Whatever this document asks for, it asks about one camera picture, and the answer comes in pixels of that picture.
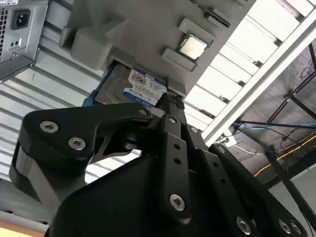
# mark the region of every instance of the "orange cable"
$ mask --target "orange cable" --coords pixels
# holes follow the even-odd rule
[[[307,140],[306,142],[304,142],[301,146],[294,148],[293,150],[289,151],[288,153],[285,153],[284,155],[280,156],[279,158],[277,158],[276,160],[282,159],[284,157],[286,157],[287,155],[297,151],[298,149],[302,148],[304,145],[306,145],[307,143],[309,143],[311,140],[313,140],[314,138],[316,138],[316,135],[312,138],[310,138],[309,140]],[[263,167],[262,169],[260,169],[254,176],[258,176],[258,174],[260,174],[262,171],[264,171],[265,169],[269,168],[271,166],[271,164]]]

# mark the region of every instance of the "hard drive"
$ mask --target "hard drive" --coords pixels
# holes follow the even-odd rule
[[[115,63],[95,92],[95,101],[101,104],[137,102],[151,108],[166,92],[164,80]]]

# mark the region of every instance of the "white label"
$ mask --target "white label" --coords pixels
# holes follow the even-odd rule
[[[132,88],[125,88],[124,95],[147,108],[154,107],[161,96],[167,92],[162,81],[140,70],[131,70],[128,81]]]
[[[0,0],[0,6],[11,6],[19,3],[19,0]]]

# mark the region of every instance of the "gray mount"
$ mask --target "gray mount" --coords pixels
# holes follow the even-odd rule
[[[255,0],[200,0],[225,15],[229,27],[189,0],[75,0],[60,46],[71,56],[106,71],[113,60],[167,79],[186,95],[226,43]],[[196,61],[179,53],[187,33],[209,45]]]

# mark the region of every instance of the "metal fan grille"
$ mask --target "metal fan grille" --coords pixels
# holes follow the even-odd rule
[[[2,48],[3,48],[7,17],[8,17],[8,10],[4,8],[0,8],[0,56],[2,56]]]

